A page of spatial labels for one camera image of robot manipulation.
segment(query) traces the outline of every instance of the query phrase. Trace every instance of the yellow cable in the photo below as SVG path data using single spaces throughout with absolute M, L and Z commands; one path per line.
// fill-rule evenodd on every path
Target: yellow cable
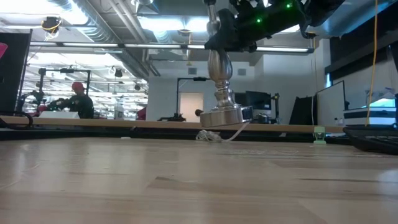
M 315 40 L 315 37 L 313 38 L 313 57 L 314 57 L 314 66 L 315 66 L 315 89 L 318 92 L 318 71 L 317 71 L 317 55 L 316 52 L 317 51 L 317 42 Z
M 51 27 L 51 28 L 44 28 L 44 27 L 43 27 L 43 23 L 44 23 L 44 21 L 42 21 L 42 28 L 43 28 L 43 30 L 53 30 L 53 29 L 56 29 L 58 26 L 61 25 L 62 19 L 61 19 L 61 21 L 60 21 L 57 25 L 55 25 L 55 26 L 53 26 L 53 27 Z
M 374 53 L 373 53 L 373 70 L 372 70 L 372 81 L 371 81 L 371 89 L 369 91 L 369 101 L 368 101 L 368 115 L 366 115 L 366 123 L 365 126 L 369 125 L 369 117 L 371 114 L 371 103 L 372 103 L 372 94 L 373 94 L 373 85 L 374 85 L 374 76 L 376 74 L 376 57 L 377 57 L 377 12 L 379 7 L 379 1 L 375 0 L 375 12 L 374 16 Z

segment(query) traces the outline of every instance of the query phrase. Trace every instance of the wooden tabletop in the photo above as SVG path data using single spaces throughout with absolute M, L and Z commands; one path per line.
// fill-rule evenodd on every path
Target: wooden tabletop
M 27 124 L 27 118 L 14 116 L 0 116 L 1 119 L 10 124 Z M 37 125 L 57 126 L 91 126 L 91 127 L 119 127 L 119 128 L 172 128 L 172 129 L 217 129 L 217 130 L 238 130 L 242 124 L 222 126 L 215 128 L 203 128 L 200 123 L 189 122 L 166 122 L 166 121 L 123 121 L 110 119 L 55 119 L 55 118 L 34 118 Z M 328 133 L 342 133 L 343 128 L 339 126 L 325 127 Z M 295 133 L 313 133 L 314 126 L 311 125 L 275 125 L 275 124 L 249 124 L 246 131 L 279 131 Z
M 396 223 L 398 159 L 307 143 L 0 144 L 0 223 Z

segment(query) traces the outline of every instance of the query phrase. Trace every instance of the window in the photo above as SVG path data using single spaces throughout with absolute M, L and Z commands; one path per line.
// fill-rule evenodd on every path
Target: window
M 396 107 L 396 101 L 391 99 L 380 99 L 374 103 L 371 103 L 371 107 Z
M 325 88 L 331 87 L 331 81 L 330 81 L 330 74 L 328 73 L 326 75 L 326 83 L 325 83 Z

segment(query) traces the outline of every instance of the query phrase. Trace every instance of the cable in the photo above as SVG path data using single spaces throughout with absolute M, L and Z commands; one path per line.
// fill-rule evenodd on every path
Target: cable
M 314 67 L 315 67 L 315 89 L 318 92 L 318 71 L 317 71 L 317 55 L 316 55 L 316 51 L 317 51 L 317 42 L 315 40 L 315 37 L 313 38 L 313 57 L 314 57 Z
M 45 27 L 43 27 L 43 23 L 44 23 L 44 21 L 42 21 L 42 28 L 43 28 L 43 30 L 55 30 L 57 27 L 59 27 L 59 26 L 61 25 L 62 19 L 60 20 L 60 22 L 59 22 L 57 25 L 55 25 L 55 26 L 53 26 L 53 27 L 51 27 L 51 28 L 45 28 Z
M 206 131 L 206 130 L 201 130 L 199 134 L 196 137 L 196 140 L 201 140 L 201 141 L 214 141 L 214 142 L 230 142 L 234 140 L 249 124 L 249 122 L 244 123 L 242 127 L 229 139 L 222 139 L 220 135 L 214 133 L 213 131 Z
M 375 0 L 375 16 L 374 16 L 374 53 L 373 53 L 373 69 L 372 69 L 372 80 L 371 80 L 371 89 L 369 91 L 369 101 L 368 101 L 368 114 L 366 115 L 366 123 L 365 126 L 369 125 L 369 117 L 371 114 L 371 103 L 372 103 L 372 94 L 373 94 L 373 85 L 374 85 L 374 76 L 376 74 L 376 57 L 377 57 L 377 12 L 379 11 L 379 1 Z
M 17 112 L 17 111 L 0 111 L 0 114 L 21 114 L 25 117 L 27 117 L 27 119 L 29 120 L 28 124 L 24 127 L 18 127 L 16 125 L 13 124 L 8 124 L 7 122 L 5 122 L 3 119 L 0 118 L 0 124 L 1 126 L 4 126 L 6 128 L 12 129 L 12 130 L 29 130 L 33 128 L 33 118 L 31 115 L 25 113 L 25 112 Z
M 61 22 L 62 22 L 62 20 L 58 23 L 58 25 L 56 25 L 56 26 L 52 29 L 51 34 L 48 34 L 47 32 L 44 33 L 44 37 L 45 37 L 44 42 L 58 37 L 59 32 L 56 34 L 56 36 L 53 36 L 52 34 L 55 32 L 55 29 L 61 24 Z M 32 58 L 34 58 L 34 57 L 37 55 L 37 53 L 38 53 L 41 49 L 42 49 L 42 47 L 39 47 L 39 49 L 26 61 L 26 64 L 28 64 L 28 63 L 30 62 L 30 60 L 32 60 Z

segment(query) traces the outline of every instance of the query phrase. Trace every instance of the ceiling light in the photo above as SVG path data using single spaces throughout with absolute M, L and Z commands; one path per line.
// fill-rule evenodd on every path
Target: ceiling light
M 32 79 L 32 80 L 24 80 L 24 82 L 39 82 L 39 79 Z M 76 80 L 44 80 L 43 82 L 57 82 L 57 83 L 73 83 Z M 124 82 L 120 81 L 90 81 L 90 83 L 100 83 L 100 84 L 124 84 Z
M 192 32 L 206 32 L 208 22 L 209 22 L 208 17 L 194 18 L 194 19 L 189 20 L 189 22 L 185 26 L 185 28 Z
M 138 19 L 143 29 L 153 32 L 184 29 L 180 19 L 153 19 L 147 17 L 138 17 Z
M 121 50 L 95 50 L 94 53 L 96 53 L 96 54 L 122 54 L 123 51 L 121 51 Z
M 258 47 L 258 52 L 296 52 L 296 53 L 305 53 L 308 52 L 309 49 L 306 48 L 290 48 L 290 47 Z
M 57 43 L 53 42 L 31 42 L 31 47 L 48 47 L 48 46 L 57 46 Z
M 123 63 L 117 59 L 115 59 L 110 54 L 98 55 L 98 54 L 62 54 L 70 63 L 70 65 L 74 65 L 78 63 L 81 66 L 102 66 L 102 67 L 123 67 Z
M 66 47 L 118 47 L 118 44 L 97 44 L 97 43 L 63 43 Z
M 39 28 L 42 28 L 42 26 L 35 26 L 35 25 L 4 25 L 4 26 L 1 26 L 1 28 L 6 28 L 6 29 L 39 29 Z
M 127 48 L 143 48 L 143 49 L 181 49 L 178 44 L 125 44 Z
M 188 49 L 204 49 L 204 45 L 188 45 Z

